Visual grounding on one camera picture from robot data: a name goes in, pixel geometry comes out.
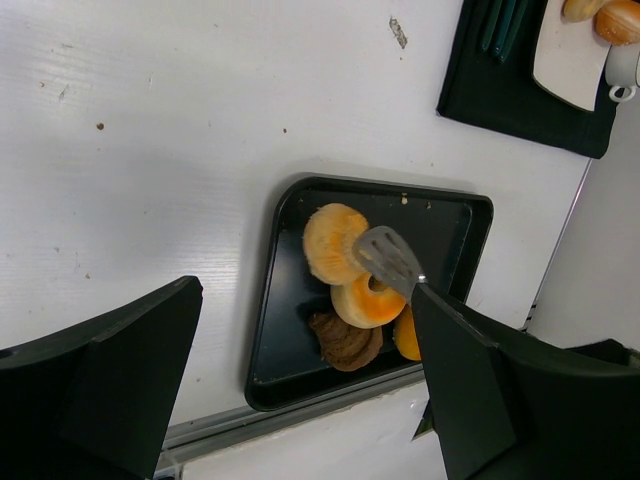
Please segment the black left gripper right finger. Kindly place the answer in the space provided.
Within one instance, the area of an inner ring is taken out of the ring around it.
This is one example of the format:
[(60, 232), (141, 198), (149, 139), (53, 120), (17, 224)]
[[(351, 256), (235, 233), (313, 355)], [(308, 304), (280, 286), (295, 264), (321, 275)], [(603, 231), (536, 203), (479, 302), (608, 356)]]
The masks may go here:
[(451, 479), (635, 479), (639, 354), (559, 348), (418, 285), (411, 298)]

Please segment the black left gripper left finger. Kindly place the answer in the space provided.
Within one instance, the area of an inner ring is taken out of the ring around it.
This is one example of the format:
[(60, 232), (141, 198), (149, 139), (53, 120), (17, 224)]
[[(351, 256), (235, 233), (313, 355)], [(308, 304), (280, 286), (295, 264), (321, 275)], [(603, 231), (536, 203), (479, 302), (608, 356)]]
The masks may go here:
[(203, 287), (183, 276), (1, 352), (4, 479), (153, 477)]

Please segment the stainless steel serving tongs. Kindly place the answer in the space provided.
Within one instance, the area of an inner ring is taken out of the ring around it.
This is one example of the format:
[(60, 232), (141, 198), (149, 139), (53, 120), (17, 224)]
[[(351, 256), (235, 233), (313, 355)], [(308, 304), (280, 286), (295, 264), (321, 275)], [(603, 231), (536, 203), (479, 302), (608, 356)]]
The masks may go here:
[(354, 258), (408, 304), (414, 289), (427, 282), (424, 269), (408, 243), (392, 228), (377, 226), (360, 235), (352, 247)]

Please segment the small round muffin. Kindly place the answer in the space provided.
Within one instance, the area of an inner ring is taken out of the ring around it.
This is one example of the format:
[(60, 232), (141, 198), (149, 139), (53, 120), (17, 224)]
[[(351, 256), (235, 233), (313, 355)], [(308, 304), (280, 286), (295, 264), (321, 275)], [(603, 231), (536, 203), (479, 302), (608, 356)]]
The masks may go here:
[(369, 229), (368, 220), (357, 210), (330, 203), (311, 215), (303, 231), (303, 251), (310, 272), (328, 285), (344, 285), (363, 272), (355, 259), (355, 241)]

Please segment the orange sesame bun with cream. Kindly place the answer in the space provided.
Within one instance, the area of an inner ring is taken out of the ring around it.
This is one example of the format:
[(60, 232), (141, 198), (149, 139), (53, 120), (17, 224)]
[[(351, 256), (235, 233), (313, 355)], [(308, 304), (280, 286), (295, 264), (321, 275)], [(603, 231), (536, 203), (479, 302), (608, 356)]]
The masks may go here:
[(639, 4), (618, 0), (604, 4), (595, 16), (595, 32), (614, 46), (639, 42)]

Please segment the long yellow bread roll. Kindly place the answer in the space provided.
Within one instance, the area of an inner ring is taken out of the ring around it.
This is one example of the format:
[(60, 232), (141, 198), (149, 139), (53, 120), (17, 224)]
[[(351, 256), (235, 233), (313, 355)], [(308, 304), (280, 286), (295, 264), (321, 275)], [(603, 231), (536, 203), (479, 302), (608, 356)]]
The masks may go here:
[(580, 23), (593, 18), (607, 0), (566, 0), (562, 16), (569, 23)]

